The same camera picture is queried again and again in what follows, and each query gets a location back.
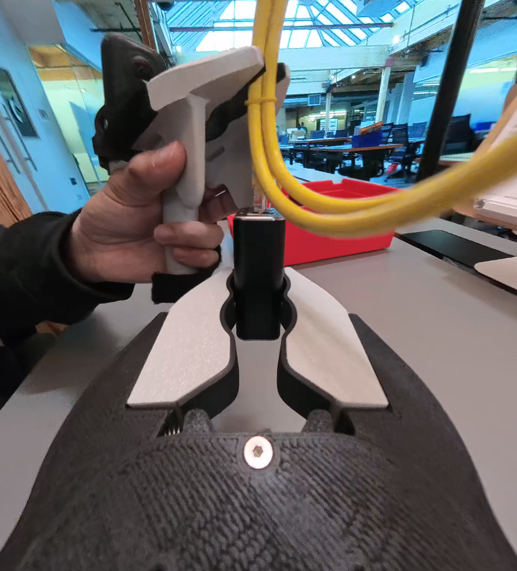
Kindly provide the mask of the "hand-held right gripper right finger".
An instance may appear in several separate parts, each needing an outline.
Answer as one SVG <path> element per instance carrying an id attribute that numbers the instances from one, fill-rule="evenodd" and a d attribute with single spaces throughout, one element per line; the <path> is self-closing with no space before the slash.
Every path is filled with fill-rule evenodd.
<path id="1" fill-rule="evenodd" d="M 339 422 L 349 410 L 385 410 L 388 398 L 346 308 L 292 268 L 284 270 L 277 390 L 303 418 Z"/>

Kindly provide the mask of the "black ethernet port adapter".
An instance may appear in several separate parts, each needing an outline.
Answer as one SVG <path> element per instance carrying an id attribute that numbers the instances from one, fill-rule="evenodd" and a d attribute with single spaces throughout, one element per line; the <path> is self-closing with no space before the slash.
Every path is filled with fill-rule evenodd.
<path id="1" fill-rule="evenodd" d="M 285 219 L 272 208 L 244 208 L 233 218 L 235 318 L 242 340 L 279 336 L 285 230 Z"/>

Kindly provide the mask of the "person's left hand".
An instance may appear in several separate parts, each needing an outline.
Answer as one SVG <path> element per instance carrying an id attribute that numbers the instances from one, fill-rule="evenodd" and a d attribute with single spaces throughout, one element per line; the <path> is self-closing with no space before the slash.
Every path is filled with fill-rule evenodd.
<path id="1" fill-rule="evenodd" d="M 136 155 L 110 176 L 76 217 L 66 245 L 71 273 L 84 283 L 147 283 L 169 273 L 166 254 L 186 267 L 218 260 L 224 237 L 220 220 L 236 212 L 225 187 L 206 189 L 195 221 L 163 223 L 162 194 L 182 175 L 183 145 L 173 142 Z"/>

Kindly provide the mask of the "person's left forearm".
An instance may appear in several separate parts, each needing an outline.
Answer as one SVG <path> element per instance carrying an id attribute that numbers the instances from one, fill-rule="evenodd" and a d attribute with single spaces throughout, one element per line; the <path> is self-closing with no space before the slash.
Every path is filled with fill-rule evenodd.
<path id="1" fill-rule="evenodd" d="M 133 284 L 82 282 L 69 270 L 68 236 L 79 212 L 41 212 L 0 225 L 0 338 L 45 321 L 72 325 L 99 304 L 132 295 Z"/>

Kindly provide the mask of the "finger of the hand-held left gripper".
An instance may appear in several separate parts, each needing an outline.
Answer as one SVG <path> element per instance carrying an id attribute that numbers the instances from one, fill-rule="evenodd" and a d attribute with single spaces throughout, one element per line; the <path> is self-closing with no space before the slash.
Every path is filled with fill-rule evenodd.
<path id="1" fill-rule="evenodd" d="M 161 111 L 195 95 L 206 101 L 206 118 L 262 72 L 264 56 L 256 46 L 223 51 L 169 68 L 147 83 L 151 108 Z"/>
<path id="2" fill-rule="evenodd" d="M 205 87 L 209 96 L 205 123 L 205 179 L 211 189 L 224 186 L 238 209 L 253 204 L 249 87 L 260 78 L 264 62 L 212 62 L 215 76 Z"/>

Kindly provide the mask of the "black pole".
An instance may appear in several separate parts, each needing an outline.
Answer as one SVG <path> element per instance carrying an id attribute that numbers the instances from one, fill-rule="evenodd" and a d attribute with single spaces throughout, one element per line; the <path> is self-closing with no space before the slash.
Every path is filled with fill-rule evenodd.
<path id="1" fill-rule="evenodd" d="M 484 1 L 462 1 L 455 21 L 416 182 L 435 173 L 466 70 Z"/>

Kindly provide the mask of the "red plastic bin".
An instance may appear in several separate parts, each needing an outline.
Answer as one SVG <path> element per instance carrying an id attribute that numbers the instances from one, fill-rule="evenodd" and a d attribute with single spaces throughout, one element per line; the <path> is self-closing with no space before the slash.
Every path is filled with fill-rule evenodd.
<path id="1" fill-rule="evenodd" d="M 304 182 L 304 184 L 319 195 L 344 199 L 377 197 L 397 191 L 392 187 L 350 178 L 343 178 L 340 182 L 323 178 L 321 181 Z M 260 230 L 258 228 L 260 223 L 243 223 L 234 220 L 234 216 L 229 218 L 229 227 L 233 235 L 236 255 L 250 254 L 257 261 L 262 255 L 281 252 L 277 241 L 273 244 L 268 243 L 269 232 Z M 358 239 L 345 239 L 316 235 L 289 221 L 285 221 L 284 225 L 283 264 L 286 267 L 385 250 L 391 246 L 393 240 L 393 232 Z"/>

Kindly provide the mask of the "row of work tables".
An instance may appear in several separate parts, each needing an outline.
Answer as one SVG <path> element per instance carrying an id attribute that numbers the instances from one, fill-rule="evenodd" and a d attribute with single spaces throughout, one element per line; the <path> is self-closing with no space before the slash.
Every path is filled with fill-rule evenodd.
<path id="1" fill-rule="evenodd" d="M 451 118 L 439 165 L 466 160 L 493 126 L 493 122 L 473 125 L 469 114 Z M 304 168 L 364 181 L 382 176 L 409 180 L 421 163 L 427 131 L 426 122 L 379 122 L 356 127 L 354 134 L 337 131 L 329 137 L 324 131 L 313 131 L 309 139 L 294 131 L 292 136 L 279 137 L 279 149 L 291 166 L 301 164 Z"/>

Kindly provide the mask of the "dark framed door window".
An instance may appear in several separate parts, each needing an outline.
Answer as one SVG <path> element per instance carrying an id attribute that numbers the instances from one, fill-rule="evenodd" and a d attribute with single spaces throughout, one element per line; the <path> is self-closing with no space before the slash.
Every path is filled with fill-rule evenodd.
<path id="1" fill-rule="evenodd" d="M 5 110 L 14 122 L 17 131 L 25 138 L 38 139 L 39 135 L 20 96 L 10 73 L 0 67 L 0 93 Z"/>

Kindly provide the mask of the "black flat pad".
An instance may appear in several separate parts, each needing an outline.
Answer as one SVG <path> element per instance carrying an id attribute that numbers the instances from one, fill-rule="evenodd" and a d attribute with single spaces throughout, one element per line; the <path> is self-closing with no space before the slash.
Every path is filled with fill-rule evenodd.
<path id="1" fill-rule="evenodd" d="M 499 251 L 476 241 L 463 238 L 444 230 L 425 230 L 395 233 L 397 239 L 417 248 L 439 260 L 462 269 L 484 282 L 517 296 L 517 289 L 478 272 L 478 263 L 501 261 L 513 258 L 510 253 Z"/>

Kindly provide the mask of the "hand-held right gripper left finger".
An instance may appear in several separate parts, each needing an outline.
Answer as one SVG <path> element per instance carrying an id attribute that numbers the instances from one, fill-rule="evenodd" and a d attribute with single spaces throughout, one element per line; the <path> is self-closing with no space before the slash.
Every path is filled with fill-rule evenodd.
<path id="1" fill-rule="evenodd" d="M 204 410 L 216 417 L 239 389 L 231 269 L 182 296 L 167 313 L 127 398 L 132 409 Z"/>

